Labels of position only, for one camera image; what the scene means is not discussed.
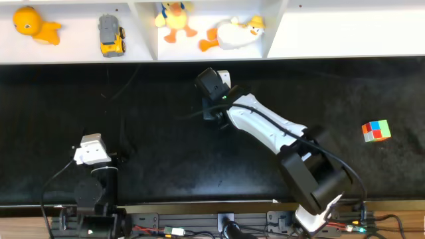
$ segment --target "orange beak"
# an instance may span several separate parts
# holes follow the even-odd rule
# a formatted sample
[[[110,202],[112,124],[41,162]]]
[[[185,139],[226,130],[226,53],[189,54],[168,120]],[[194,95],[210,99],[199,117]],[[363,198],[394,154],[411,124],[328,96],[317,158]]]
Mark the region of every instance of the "orange beak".
[[[173,3],[170,6],[170,10],[176,16],[180,16],[180,14],[181,14],[181,7],[180,7],[180,4],[178,4],[178,3]]]

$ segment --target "toy vehicle wheel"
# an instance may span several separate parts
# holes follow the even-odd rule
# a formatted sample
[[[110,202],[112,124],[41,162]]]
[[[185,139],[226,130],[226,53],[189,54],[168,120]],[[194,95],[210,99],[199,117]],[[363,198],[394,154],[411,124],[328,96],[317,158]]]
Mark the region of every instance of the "toy vehicle wheel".
[[[124,28],[120,27],[120,37],[124,39],[126,37],[126,32],[124,31]]]
[[[122,42],[121,47],[122,47],[122,52],[125,52],[127,50],[126,43],[124,41]]]

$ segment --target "wooden floor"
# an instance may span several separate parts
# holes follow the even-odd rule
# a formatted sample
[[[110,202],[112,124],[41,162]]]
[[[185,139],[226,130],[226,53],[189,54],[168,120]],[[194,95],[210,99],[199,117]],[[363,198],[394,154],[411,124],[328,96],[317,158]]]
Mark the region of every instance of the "wooden floor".
[[[413,210],[413,211],[397,211],[397,212],[376,212],[376,216],[382,216],[386,214],[396,214],[400,217],[403,222],[405,230],[415,229],[424,230],[424,218],[425,210]],[[378,227],[381,228],[398,228],[397,221],[395,219],[388,219],[384,222],[378,222]],[[380,232],[381,235],[386,238],[401,238],[399,232]],[[408,239],[411,238],[425,238],[423,232],[407,232],[405,233]],[[0,218],[0,239],[22,239],[22,238],[34,238],[34,239],[47,239],[48,234],[46,231],[46,225],[44,224],[43,218]],[[340,238],[364,238],[364,236],[344,236]]]

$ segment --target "white duck plush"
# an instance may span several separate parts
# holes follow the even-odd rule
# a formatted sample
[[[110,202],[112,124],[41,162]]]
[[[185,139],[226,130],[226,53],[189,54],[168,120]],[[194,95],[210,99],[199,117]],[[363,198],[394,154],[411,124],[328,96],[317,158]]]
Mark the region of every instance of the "white duck plush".
[[[208,40],[201,40],[199,48],[205,52],[219,46],[224,50],[238,49],[257,41],[264,33],[262,17],[256,15],[247,25],[240,24],[236,17],[222,21],[217,28],[208,30]]]

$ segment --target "white shelf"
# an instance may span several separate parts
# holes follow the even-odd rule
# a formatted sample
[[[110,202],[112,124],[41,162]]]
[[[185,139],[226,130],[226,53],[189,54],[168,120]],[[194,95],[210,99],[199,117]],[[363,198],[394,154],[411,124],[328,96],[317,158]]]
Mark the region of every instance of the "white shelf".
[[[80,63],[140,62],[152,60],[127,3],[85,5],[37,5],[34,8],[47,20],[62,24],[60,44],[43,45],[18,33],[12,22],[16,6],[0,7],[0,63]],[[124,56],[104,58],[100,52],[99,17],[115,15],[126,30],[127,52]]]
[[[155,26],[161,0],[0,0],[0,64],[174,62],[351,56],[425,55],[423,0],[194,0],[189,25],[198,35],[163,37]],[[46,21],[62,24],[60,44],[41,45],[19,34],[12,22],[21,6],[33,6]],[[104,58],[98,19],[115,15],[126,30],[124,56]],[[261,40],[238,50],[199,50],[207,30],[237,16],[264,18]]]

